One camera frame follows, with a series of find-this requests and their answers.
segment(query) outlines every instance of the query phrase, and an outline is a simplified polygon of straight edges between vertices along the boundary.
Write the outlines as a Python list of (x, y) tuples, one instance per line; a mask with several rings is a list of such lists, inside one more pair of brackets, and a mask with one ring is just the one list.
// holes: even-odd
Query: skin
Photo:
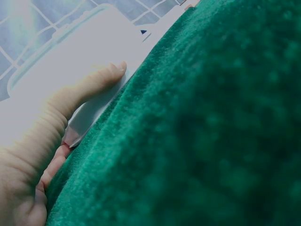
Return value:
[(70, 154), (62, 143), (68, 120), (93, 96), (117, 83), (126, 71), (94, 66), (91, 73), (49, 94), (34, 92), (0, 104), (0, 224), (43, 226), (45, 189)]

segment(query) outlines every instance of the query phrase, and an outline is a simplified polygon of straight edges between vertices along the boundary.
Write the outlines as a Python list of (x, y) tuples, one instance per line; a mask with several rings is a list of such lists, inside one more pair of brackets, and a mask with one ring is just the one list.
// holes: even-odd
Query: green fabric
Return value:
[(202, 0), (47, 191), (48, 226), (299, 226), (301, 1)]

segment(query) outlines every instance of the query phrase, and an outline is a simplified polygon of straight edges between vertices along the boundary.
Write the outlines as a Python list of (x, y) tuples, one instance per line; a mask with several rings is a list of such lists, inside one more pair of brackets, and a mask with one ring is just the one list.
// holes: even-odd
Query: white plastic container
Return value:
[(57, 31), (51, 42), (10, 79), (10, 96), (24, 92), (49, 92), (87, 75), (93, 64), (127, 63), (126, 75), (108, 92), (83, 104), (66, 129), (64, 142), (76, 146), (94, 125), (120, 89), (133, 76), (152, 48), (183, 13), (175, 7), (161, 23), (144, 35), (117, 9), (102, 4), (68, 27)]

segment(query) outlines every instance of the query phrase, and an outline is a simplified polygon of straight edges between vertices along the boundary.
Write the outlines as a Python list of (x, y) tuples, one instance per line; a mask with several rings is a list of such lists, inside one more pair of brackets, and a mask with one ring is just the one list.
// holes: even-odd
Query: fingernail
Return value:
[(121, 70), (121, 71), (125, 71), (126, 68), (127, 68), (127, 64), (126, 62), (122, 61), (121, 63), (118, 63), (118, 64), (114, 64), (118, 70)]

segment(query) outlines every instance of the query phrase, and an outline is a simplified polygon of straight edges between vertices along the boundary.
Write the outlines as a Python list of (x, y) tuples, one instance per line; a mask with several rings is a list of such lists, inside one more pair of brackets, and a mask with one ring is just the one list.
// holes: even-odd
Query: finger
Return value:
[(69, 120), (80, 105), (116, 84), (125, 74), (126, 69), (125, 62), (117, 66), (109, 64), (94, 67), (93, 72), (88, 76), (73, 86), (60, 89), (48, 99), (47, 103), (55, 106), (55, 109)]
[(66, 159), (64, 156), (58, 156), (50, 162), (49, 166), (46, 168), (41, 177), (41, 182), (43, 183), (45, 189), (49, 186), (52, 178), (56, 175), (65, 161)]
[(62, 145), (55, 152), (53, 160), (59, 156), (63, 156), (65, 158), (67, 158), (69, 156), (70, 152), (71, 152), (71, 149), (67, 145)]

